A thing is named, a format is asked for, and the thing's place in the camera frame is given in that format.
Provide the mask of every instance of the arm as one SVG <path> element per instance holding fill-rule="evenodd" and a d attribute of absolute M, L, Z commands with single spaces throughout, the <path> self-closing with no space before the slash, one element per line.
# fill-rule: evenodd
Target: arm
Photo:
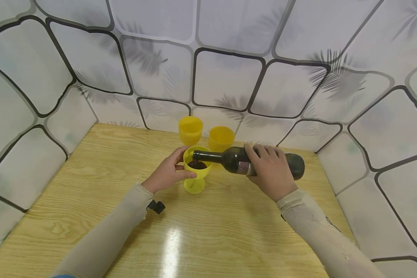
<path fill-rule="evenodd" d="M 145 219 L 153 193 L 169 188 L 182 179 L 196 176 L 193 172 L 177 172 L 183 170 L 183 166 L 177 163 L 182 162 L 183 152 L 187 148 L 176 149 L 147 180 L 142 184 L 136 183 L 114 210 L 74 246 L 51 277 L 103 277 L 133 229 Z"/>
<path fill-rule="evenodd" d="M 357 246 L 328 221 L 314 199 L 298 189 L 282 150 L 255 145 L 258 156 L 251 146 L 244 147 L 257 173 L 249 179 L 276 202 L 281 215 L 312 248 L 329 277 L 385 277 Z"/>

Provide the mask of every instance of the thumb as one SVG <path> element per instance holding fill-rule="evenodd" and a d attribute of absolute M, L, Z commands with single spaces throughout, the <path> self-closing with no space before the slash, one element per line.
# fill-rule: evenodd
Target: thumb
<path fill-rule="evenodd" d="M 196 173 L 191 172 L 191 171 L 177 172 L 176 178 L 178 181 L 184 180 L 186 178 L 196 178 Z"/>

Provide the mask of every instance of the bottle neck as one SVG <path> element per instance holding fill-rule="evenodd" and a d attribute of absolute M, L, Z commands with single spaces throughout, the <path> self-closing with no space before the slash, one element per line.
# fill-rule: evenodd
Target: bottle neck
<path fill-rule="evenodd" d="M 193 152 L 193 160 L 221 163 L 222 153 L 197 151 Z"/>

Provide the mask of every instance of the person's left hand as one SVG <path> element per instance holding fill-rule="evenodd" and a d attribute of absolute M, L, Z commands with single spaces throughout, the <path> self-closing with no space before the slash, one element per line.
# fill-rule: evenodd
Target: person's left hand
<path fill-rule="evenodd" d="M 196 178 L 196 173 L 183 170 L 182 165 L 177 165 L 183 161 L 183 153 L 189 147 L 178 147 L 169 157 L 165 158 L 158 168 L 146 179 L 142 186 L 150 191 L 156 193 L 159 190 L 164 190 L 171 187 L 175 182 L 186 178 Z"/>

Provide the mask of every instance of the hand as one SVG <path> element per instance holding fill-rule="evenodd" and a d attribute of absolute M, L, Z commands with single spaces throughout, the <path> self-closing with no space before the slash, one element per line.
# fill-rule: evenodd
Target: hand
<path fill-rule="evenodd" d="M 255 167 L 256 176 L 248 176 L 250 181 L 258 185 L 259 189 L 278 202 L 298 187 L 293 180 L 286 156 L 278 147 L 254 146 L 259 156 L 249 144 L 244 144 L 247 156 Z"/>
<path fill-rule="evenodd" d="M 178 147 L 169 157 L 161 162 L 153 174 L 142 183 L 142 186 L 154 194 L 159 190 L 171 187 L 177 181 L 186 178 L 196 178 L 196 173 L 194 172 L 177 172 L 183 170 L 183 166 L 177 164 L 183 162 L 183 153 L 187 149 L 188 147 Z"/>

